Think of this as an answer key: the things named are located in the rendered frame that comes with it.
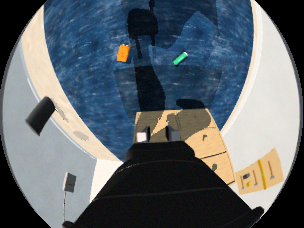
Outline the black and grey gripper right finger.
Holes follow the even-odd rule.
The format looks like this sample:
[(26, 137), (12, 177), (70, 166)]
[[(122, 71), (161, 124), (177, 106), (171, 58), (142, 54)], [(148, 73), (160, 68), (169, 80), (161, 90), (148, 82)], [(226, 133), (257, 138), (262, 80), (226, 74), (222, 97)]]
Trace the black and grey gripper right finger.
[(175, 130), (171, 126), (165, 126), (166, 129), (166, 138), (169, 142), (171, 141), (180, 141), (180, 130)]

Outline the orange rectangular block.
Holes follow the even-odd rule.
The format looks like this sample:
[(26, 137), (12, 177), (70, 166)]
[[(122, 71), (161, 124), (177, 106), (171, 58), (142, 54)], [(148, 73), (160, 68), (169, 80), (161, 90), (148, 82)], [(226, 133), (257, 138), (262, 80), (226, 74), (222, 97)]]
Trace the orange rectangular block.
[(126, 62), (130, 51), (130, 47), (131, 46), (129, 45), (124, 45), (124, 44), (120, 45), (117, 60)]

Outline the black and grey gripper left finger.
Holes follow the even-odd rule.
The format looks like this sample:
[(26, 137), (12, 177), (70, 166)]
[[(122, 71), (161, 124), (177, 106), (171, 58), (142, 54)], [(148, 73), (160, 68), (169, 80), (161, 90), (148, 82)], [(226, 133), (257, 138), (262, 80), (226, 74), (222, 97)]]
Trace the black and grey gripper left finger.
[(146, 126), (142, 132), (137, 133), (138, 143), (148, 143), (150, 141), (150, 126)]

